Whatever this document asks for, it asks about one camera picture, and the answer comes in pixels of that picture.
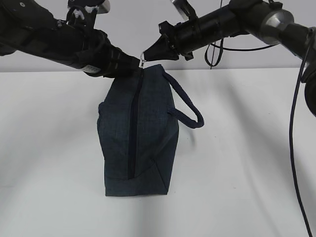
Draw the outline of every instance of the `fabric bag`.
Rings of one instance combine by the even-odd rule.
[[[170,85],[197,116],[175,108]],[[178,120],[204,126],[201,113],[162,65],[116,78],[99,105],[106,196],[166,195],[178,143]]]

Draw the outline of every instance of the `black wire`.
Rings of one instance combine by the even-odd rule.
[[[221,62],[221,59],[222,59],[222,56],[223,56],[223,52],[224,52],[223,45],[224,45],[224,39],[221,40],[221,44],[219,46],[220,51],[219,51],[218,59],[217,59],[215,64],[210,63],[209,60],[208,60],[207,53],[208,53],[208,49],[209,49],[210,45],[208,46],[208,48],[207,48],[207,50],[206,50],[206,52],[204,54],[204,59],[205,59],[206,63],[211,67],[211,69],[213,67],[216,67]]]
[[[222,7],[223,7],[223,0],[221,0],[221,4],[220,4],[220,8],[222,8]],[[206,50],[205,55],[204,55],[204,59],[205,59],[206,63],[210,66],[210,70],[212,70],[213,67],[216,67],[220,63],[222,56],[223,56],[223,50],[222,50],[223,45],[224,45],[224,39],[222,39],[222,41],[221,41],[220,52],[219,52],[219,56],[218,56],[218,59],[217,59],[217,62],[215,65],[213,65],[213,62],[214,62],[214,56],[215,56],[215,48],[217,47],[216,42],[213,45],[214,47],[213,47],[212,63],[210,63],[208,61],[208,49],[210,47],[210,45],[208,45],[207,50]]]
[[[292,167],[292,174],[293,174],[293,180],[294,180],[294,187],[295,187],[296,197],[297,197],[298,203],[300,205],[301,212],[303,214],[304,222],[305,222],[309,237],[313,237],[313,235],[312,235],[310,224],[309,224],[307,216],[306,216],[306,212],[305,212],[305,209],[303,206],[303,202],[302,202],[302,198],[301,198],[301,194],[300,194],[300,190],[299,190],[298,182],[297,182],[295,159],[294,159],[294,146],[293,146],[293,124],[294,124],[295,107],[296,107],[296,103],[297,103],[297,97],[298,97],[298,93],[299,93],[299,89],[300,89],[301,79],[303,76],[304,66],[306,64],[307,56],[310,52],[311,46],[314,43],[315,32],[313,33],[312,37],[313,37],[313,39],[311,39],[309,42],[309,45],[308,45],[308,48],[307,48],[306,53],[304,55],[303,62],[301,64],[301,68],[300,68],[300,72],[299,72],[299,75],[297,78],[295,93],[294,93],[294,97],[293,97],[293,104],[292,104],[292,109],[291,109],[291,119],[290,119],[290,128],[289,128],[290,156],[291,156],[291,167]]]
[[[220,48],[219,46],[211,43],[211,46],[214,46],[215,48]],[[252,51],[259,51],[259,50],[263,50],[263,49],[267,49],[267,48],[272,48],[274,47],[275,45],[268,45],[268,46],[265,46],[265,47],[261,47],[261,48],[250,48],[250,49],[238,49],[238,48],[224,48],[223,47],[223,50],[226,50],[226,51],[237,51],[237,52],[252,52]]]

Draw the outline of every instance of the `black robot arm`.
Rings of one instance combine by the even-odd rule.
[[[57,20],[34,0],[0,0],[0,55],[16,50],[46,58],[89,76],[126,75],[139,60],[113,46],[106,33],[94,29],[105,0],[69,0],[66,21]]]
[[[212,13],[198,18],[187,0],[172,0],[179,12],[188,18],[175,26],[159,24],[161,37],[144,52],[145,60],[178,60],[182,55],[193,59],[193,51],[227,37],[252,34],[269,45],[282,44],[303,59],[309,35],[315,28],[294,22],[293,15],[283,4],[269,0],[231,0]],[[316,41],[309,50],[308,67],[302,78],[307,83],[307,104],[316,116]]]

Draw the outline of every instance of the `white background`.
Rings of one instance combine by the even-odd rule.
[[[131,198],[104,196],[96,120],[111,80],[0,74],[0,236],[307,236],[288,147],[298,69],[170,73],[206,125],[181,126],[167,196]],[[301,89],[295,153],[315,233],[316,120]]]
[[[67,0],[36,0],[49,9],[57,19],[65,19]],[[182,18],[170,0],[110,0],[111,11],[98,16],[95,28],[108,33],[112,44],[126,53],[140,57],[160,37],[158,24],[168,21],[177,24]],[[220,6],[220,0],[189,0],[198,16],[206,15]],[[316,26],[315,0],[282,0],[284,9],[289,10],[295,21],[307,27]],[[227,39],[226,47],[253,48],[265,46],[254,36],[239,36]],[[166,69],[207,69],[204,62],[206,48],[194,52],[195,59],[186,62],[165,61]],[[300,60],[287,49],[277,46],[260,52],[225,52],[219,69],[231,68],[285,68],[299,67]],[[16,52],[0,58],[0,72],[50,72],[71,71],[64,65]]]

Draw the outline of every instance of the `white sticker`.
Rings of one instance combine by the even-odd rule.
[[[100,68],[94,67],[92,65],[87,65],[84,68],[81,68],[81,70],[84,71],[85,73],[92,73],[92,74],[98,73],[101,71]]]

